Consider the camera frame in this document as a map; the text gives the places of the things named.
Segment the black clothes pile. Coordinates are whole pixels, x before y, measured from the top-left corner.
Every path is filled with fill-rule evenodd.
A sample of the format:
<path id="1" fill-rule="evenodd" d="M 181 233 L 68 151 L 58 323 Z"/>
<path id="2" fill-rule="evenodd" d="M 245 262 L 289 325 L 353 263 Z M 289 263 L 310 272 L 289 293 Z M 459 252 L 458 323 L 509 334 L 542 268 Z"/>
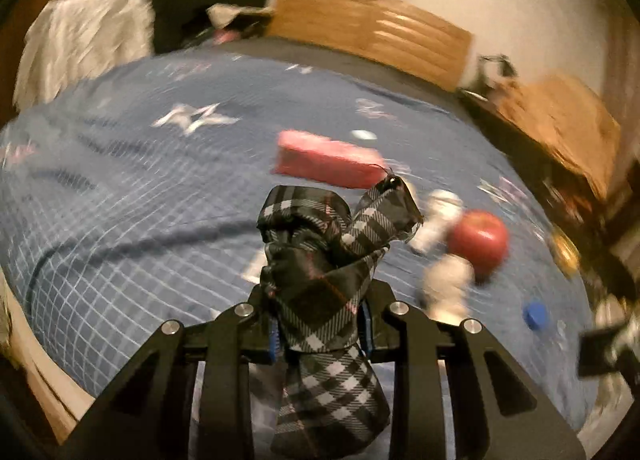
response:
<path id="1" fill-rule="evenodd" d="M 207 9 L 216 4 L 264 7 L 268 0 L 151 0 L 154 53 L 180 50 L 186 41 L 212 26 Z"/>

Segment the wooden slatted headboard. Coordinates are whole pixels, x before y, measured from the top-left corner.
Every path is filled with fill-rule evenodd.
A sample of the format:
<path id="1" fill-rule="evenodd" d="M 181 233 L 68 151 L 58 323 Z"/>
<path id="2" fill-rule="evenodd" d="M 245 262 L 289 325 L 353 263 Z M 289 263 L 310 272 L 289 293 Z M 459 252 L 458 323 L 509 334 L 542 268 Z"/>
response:
<path id="1" fill-rule="evenodd" d="M 401 0 L 277 0 L 267 34 L 386 64 L 455 90 L 473 35 Z"/>

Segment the black desk lamp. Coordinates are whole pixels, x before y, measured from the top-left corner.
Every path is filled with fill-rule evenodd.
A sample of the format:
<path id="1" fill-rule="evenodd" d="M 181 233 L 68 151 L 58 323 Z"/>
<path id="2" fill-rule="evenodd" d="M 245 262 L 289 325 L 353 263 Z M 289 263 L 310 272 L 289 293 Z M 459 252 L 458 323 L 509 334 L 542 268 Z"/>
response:
<path id="1" fill-rule="evenodd" d="M 503 54 L 479 56 L 478 74 L 488 85 L 518 77 L 518 72 L 511 59 Z"/>

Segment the orange cloth cover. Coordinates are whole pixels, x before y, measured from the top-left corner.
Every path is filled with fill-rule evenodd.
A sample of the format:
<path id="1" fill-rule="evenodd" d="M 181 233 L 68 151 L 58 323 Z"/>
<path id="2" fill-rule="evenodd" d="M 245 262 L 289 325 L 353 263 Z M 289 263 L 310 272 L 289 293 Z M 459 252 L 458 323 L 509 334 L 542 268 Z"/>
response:
<path id="1" fill-rule="evenodd" d="M 547 151 L 564 168 L 588 183 L 600 201 L 608 196 L 620 143 L 620 124 L 604 102 L 581 80 L 550 73 L 523 83 L 511 78 L 498 85 L 496 111 Z"/>

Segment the red apple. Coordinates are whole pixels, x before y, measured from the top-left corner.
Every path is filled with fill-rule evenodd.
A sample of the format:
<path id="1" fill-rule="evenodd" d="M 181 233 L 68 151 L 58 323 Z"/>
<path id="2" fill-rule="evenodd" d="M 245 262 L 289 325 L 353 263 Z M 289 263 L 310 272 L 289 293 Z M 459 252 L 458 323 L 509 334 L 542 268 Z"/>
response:
<path id="1" fill-rule="evenodd" d="M 475 277 L 484 279 L 506 259 L 509 232 L 503 221 L 491 212 L 465 211 L 449 231 L 447 250 L 469 261 Z"/>

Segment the grey white sock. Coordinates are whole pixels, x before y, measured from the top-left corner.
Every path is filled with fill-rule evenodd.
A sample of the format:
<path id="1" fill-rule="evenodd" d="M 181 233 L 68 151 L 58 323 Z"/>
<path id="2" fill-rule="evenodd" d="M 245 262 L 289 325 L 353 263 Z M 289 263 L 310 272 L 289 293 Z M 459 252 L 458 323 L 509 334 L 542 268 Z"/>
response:
<path id="1" fill-rule="evenodd" d="M 427 256 L 446 237 L 463 214 L 463 202 L 448 190 L 433 190 L 424 203 L 423 223 L 409 240 L 412 252 Z M 431 320 L 458 326 L 470 313 L 466 292 L 475 279 L 471 263 L 450 252 L 444 252 L 427 265 L 422 280 L 424 312 Z"/>

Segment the yellow snack packet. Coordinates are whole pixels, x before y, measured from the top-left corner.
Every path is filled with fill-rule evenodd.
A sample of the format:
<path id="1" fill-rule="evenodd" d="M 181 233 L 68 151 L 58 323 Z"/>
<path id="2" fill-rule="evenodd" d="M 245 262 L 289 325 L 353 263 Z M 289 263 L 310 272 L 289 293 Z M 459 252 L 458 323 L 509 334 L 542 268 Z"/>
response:
<path id="1" fill-rule="evenodd" d="M 555 265 L 565 277 L 570 278 L 578 274 L 580 253 L 562 230 L 555 230 L 549 235 L 548 247 Z"/>

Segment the white crumpled cloth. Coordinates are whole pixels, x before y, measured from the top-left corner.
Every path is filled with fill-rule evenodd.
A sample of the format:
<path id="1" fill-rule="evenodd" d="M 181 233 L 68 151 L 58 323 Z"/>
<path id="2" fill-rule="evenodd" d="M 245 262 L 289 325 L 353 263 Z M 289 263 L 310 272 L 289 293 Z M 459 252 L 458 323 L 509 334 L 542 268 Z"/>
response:
<path id="1" fill-rule="evenodd" d="M 25 34 L 13 105 L 22 111 L 53 100 L 153 53 L 152 0 L 52 0 Z"/>

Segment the black plaid cloth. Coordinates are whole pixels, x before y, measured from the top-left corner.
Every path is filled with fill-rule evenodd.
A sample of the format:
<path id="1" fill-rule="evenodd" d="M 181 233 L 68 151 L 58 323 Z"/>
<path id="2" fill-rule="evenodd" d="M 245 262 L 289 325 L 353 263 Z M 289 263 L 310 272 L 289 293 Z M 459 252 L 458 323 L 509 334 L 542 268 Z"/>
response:
<path id="1" fill-rule="evenodd" d="M 357 316 L 378 263 L 423 216 L 387 174 L 351 209 L 333 191 L 274 187 L 258 215 L 266 307 L 286 373 L 271 449 L 290 459 L 358 454 L 386 428 L 390 406 L 359 345 Z"/>

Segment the blue checked star bedspread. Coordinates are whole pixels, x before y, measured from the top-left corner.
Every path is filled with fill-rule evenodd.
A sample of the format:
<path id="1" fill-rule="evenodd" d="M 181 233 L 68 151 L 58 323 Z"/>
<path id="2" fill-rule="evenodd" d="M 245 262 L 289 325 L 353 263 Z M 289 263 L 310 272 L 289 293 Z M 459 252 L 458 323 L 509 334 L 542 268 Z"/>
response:
<path id="1" fill-rule="evenodd" d="M 427 102 L 326 70 L 213 50 L 128 64 L 2 130 L 1 267 L 37 343 L 92 395 L 89 408 L 163 322 L 207 324 L 261 287 L 267 259 L 257 220 L 274 187 L 330 190 L 351 209 L 372 188 L 273 172 L 286 130 L 375 149 L 422 216 L 427 196 L 442 189 L 462 200 L 463 213 L 503 221 L 508 254 L 472 281 L 466 319 L 489 330 L 578 437 L 596 396 L 575 372 L 579 332 L 590 323 L 586 292 L 553 263 L 540 234 L 544 216 L 508 159 Z M 448 252 L 448 236 L 416 254 L 409 240 L 420 225 L 390 244 L 372 281 L 425 314 L 423 275 Z M 549 314 L 541 331 L 523 319 L 534 301 Z M 289 459 L 271 449 L 286 362 L 266 302 L 262 294 L 271 362 L 248 365 L 252 459 Z M 360 307 L 359 345 L 370 362 Z M 358 454 L 391 459 L 395 367 L 370 365 L 390 418 Z"/>

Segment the blue bottle cap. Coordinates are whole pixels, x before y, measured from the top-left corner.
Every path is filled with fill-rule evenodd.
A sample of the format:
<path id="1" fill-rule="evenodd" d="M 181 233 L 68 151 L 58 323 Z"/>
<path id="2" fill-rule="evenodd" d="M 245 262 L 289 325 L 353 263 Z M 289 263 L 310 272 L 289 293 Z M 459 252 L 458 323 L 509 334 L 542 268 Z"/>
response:
<path id="1" fill-rule="evenodd" d="M 549 324 L 547 307 L 538 301 L 529 302 L 523 308 L 523 319 L 530 330 L 544 330 Z"/>

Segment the pink rectangular box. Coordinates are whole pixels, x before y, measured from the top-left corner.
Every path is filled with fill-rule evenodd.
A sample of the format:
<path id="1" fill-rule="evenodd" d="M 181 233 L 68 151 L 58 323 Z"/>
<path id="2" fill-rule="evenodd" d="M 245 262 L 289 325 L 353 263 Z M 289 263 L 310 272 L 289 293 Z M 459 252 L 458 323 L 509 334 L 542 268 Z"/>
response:
<path id="1" fill-rule="evenodd" d="M 387 175 L 375 149 L 294 130 L 279 134 L 273 172 L 350 189 L 369 189 Z"/>

